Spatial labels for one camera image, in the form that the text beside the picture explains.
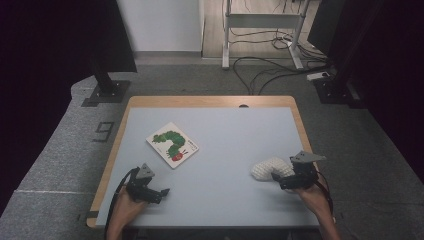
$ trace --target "book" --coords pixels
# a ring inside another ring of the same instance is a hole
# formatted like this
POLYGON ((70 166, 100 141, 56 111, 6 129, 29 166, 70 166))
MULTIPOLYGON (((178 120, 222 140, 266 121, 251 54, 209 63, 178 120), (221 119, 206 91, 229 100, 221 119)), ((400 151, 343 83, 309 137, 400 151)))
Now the book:
POLYGON ((146 141, 173 169, 199 150, 199 147, 173 122, 150 135, 146 141))

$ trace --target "white glove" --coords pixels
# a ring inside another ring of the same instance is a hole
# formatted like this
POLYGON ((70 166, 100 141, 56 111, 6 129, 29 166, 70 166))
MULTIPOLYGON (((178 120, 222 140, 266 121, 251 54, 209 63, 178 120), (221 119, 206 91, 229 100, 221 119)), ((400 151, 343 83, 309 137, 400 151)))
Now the white glove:
POLYGON ((252 176, 258 181, 272 180, 272 172, 281 177, 294 175, 293 166, 277 157, 272 157, 266 161, 257 163, 251 170, 252 176))

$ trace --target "white tabletop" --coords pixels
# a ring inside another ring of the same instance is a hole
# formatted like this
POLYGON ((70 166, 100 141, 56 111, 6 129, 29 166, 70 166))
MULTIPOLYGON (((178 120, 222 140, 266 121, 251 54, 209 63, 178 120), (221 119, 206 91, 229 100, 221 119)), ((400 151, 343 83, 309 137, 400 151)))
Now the white tabletop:
POLYGON ((170 192, 131 225, 142 227, 318 226, 296 194, 258 182, 251 167, 302 150, 290 108, 132 108, 96 225, 104 226, 120 180, 143 163, 156 173, 149 188, 170 192), (172 169, 146 137, 174 122, 200 148, 172 169))

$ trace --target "human arm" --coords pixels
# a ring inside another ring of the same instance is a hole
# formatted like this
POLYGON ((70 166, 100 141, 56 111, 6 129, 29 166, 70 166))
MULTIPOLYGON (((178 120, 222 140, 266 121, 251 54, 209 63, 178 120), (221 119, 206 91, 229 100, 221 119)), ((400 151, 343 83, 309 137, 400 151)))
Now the human arm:
POLYGON ((107 240, 121 240, 122 230, 125 225, 137 217, 146 207, 147 202, 134 202, 128 194, 125 186, 119 192, 118 199, 110 218, 109 227, 106 233, 107 240))
POLYGON ((321 189, 313 185, 308 189, 294 189, 299 194, 305 205, 311 210, 318 219, 321 235, 324 240, 341 239, 334 223, 330 206, 321 189))

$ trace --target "white wall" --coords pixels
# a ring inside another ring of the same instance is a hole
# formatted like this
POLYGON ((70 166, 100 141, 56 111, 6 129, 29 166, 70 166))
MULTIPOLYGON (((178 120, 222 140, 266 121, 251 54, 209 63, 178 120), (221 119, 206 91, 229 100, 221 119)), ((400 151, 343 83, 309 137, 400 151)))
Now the white wall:
POLYGON ((203 0, 118 0, 132 50, 201 51, 203 0))

